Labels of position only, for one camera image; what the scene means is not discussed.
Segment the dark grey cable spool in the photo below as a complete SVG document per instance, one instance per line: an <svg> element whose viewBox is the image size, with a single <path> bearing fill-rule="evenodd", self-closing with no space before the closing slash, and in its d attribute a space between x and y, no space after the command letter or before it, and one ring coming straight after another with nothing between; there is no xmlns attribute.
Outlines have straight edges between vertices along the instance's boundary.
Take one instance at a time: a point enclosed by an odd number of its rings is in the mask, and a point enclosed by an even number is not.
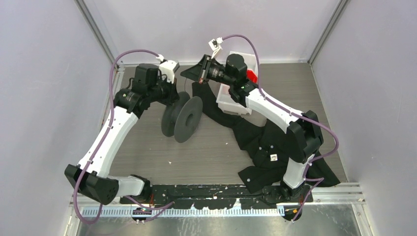
<svg viewBox="0 0 417 236"><path fill-rule="evenodd" d="M187 92L178 93L179 99L165 108L161 119L161 131L166 137L174 137L184 143L195 133L203 113L203 101Z"/></svg>

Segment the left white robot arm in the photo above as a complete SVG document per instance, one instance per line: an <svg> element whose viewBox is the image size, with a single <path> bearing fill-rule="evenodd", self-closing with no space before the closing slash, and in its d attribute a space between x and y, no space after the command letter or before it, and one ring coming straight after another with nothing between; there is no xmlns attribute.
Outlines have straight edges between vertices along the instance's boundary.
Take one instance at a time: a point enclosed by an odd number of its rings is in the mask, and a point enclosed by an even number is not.
<svg viewBox="0 0 417 236"><path fill-rule="evenodd" d="M138 175L113 177L110 167L123 140L151 103L172 105L179 100L175 72L179 63L166 60L159 65L141 63L127 88L120 89L111 112L87 154L77 165L69 164L64 174L82 194L103 205L116 197L132 197L144 204L151 197L150 181Z"/></svg>

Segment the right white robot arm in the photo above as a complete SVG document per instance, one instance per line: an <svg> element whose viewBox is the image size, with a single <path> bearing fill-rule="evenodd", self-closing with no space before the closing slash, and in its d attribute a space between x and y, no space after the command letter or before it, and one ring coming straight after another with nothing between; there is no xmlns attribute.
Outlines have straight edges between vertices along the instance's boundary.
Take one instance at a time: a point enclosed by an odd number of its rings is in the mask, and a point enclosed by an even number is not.
<svg viewBox="0 0 417 236"><path fill-rule="evenodd" d="M210 80L228 85L228 93L235 102L260 113L279 128L272 135L282 143L276 145L276 149L288 157L286 171L280 180L281 197L293 202L300 196L308 166L323 144L318 117L312 111L304 113L267 97L261 87L248 78L247 71L242 55L230 54L224 64L213 56L204 55L196 65L182 71L181 76L200 85Z"/></svg>

